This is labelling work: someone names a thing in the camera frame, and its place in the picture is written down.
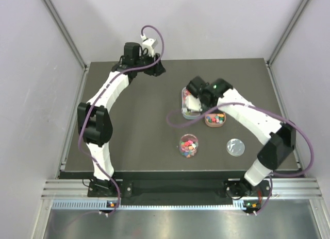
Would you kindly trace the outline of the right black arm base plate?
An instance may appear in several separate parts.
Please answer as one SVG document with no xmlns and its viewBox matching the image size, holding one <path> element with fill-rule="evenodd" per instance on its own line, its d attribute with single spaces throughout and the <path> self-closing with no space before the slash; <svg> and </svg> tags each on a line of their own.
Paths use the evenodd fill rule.
<svg viewBox="0 0 330 239">
<path fill-rule="evenodd" d="M 263 180 L 256 186 L 252 186 L 243 179 L 225 180 L 223 184 L 226 195 L 233 199 L 266 197 L 270 192 L 270 183 L 268 180 Z"/>
</svg>

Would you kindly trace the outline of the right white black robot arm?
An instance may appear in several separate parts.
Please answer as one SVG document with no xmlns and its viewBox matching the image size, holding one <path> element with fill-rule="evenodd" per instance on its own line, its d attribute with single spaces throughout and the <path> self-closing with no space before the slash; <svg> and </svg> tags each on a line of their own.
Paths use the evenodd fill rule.
<svg viewBox="0 0 330 239">
<path fill-rule="evenodd" d="M 256 110 L 251 102 L 224 79 L 208 83 L 196 76 L 189 81 L 186 89 L 199 101 L 200 108 L 216 107 L 248 129 L 263 145 L 238 184 L 239 196 L 254 195 L 263 179 L 277 170 L 294 151 L 296 129 L 289 123 Z"/>
</svg>

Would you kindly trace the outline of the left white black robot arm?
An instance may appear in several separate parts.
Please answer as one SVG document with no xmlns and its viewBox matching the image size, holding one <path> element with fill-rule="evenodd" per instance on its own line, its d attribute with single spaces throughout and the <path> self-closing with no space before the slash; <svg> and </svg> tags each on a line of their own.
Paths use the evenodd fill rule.
<svg viewBox="0 0 330 239">
<path fill-rule="evenodd" d="M 124 54 L 115 64 L 105 83 L 86 103 L 77 107 L 78 146 L 85 143 L 88 155 L 94 165 L 92 184 L 106 196 L 113 195 L 117 184 L 111 180 L 114 168 L 110 160 L 109 141 L 113 126 L 109 112 L 139 72 L 150 76 L 159 76 L 165 72 L 161 64 L 161 55 L 155 52 L 157 41 L 147 38 L 142 44 L 128 42 L 124 45 Z"/>
</svg>

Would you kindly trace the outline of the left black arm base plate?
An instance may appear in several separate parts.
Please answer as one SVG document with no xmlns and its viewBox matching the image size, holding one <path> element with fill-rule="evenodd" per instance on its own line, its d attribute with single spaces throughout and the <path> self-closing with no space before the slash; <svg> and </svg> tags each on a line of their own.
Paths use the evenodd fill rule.
<svg viewBox="0 0 330 239">
<path fill-rule="evenodd" d="M 120 197 L 126 198 L 132 195 L 133 183 L 128 181 L 117 182 L 119 187 Z M 93 198 L 116 198 L 118 196 L 118 191 L 115 185 L 111 181 L 107 180 L 92 180 L 88 187 L 88 197 Z"/>
</svg>

